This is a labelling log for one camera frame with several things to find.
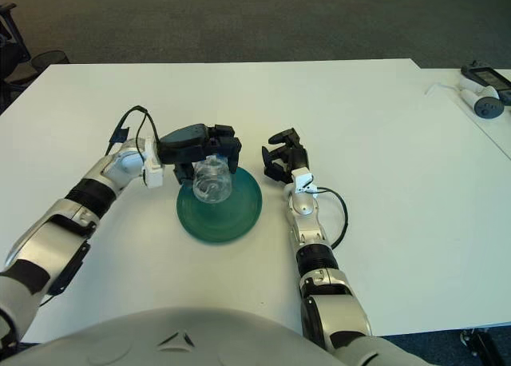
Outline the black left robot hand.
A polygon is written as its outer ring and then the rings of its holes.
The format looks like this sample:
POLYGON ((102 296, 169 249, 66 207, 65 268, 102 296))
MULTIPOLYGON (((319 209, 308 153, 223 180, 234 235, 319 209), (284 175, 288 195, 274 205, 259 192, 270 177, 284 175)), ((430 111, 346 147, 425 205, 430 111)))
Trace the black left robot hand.
POLYGON ((225 157, 228 170, 238 168, 241 142, 229 125, 195 124, 163 136, 156 144, 157 156, 163 165, 174 165, 173 172, 180 185, 191 187, 195 170, 193 164, 211 155, 225 157))

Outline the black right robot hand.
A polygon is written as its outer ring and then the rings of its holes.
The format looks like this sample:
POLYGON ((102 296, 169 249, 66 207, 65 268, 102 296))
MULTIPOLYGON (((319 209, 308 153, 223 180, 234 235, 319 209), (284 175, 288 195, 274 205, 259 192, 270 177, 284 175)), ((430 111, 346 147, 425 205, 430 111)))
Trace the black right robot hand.
POLYGON ((268 150, 262 147, 264 174, 277 182, 292 183, 291 172, 309 168, 307 151, 300 143, 300 137, 294 128, 286 129, 268 139, 270 145, 279 145, 268 150))

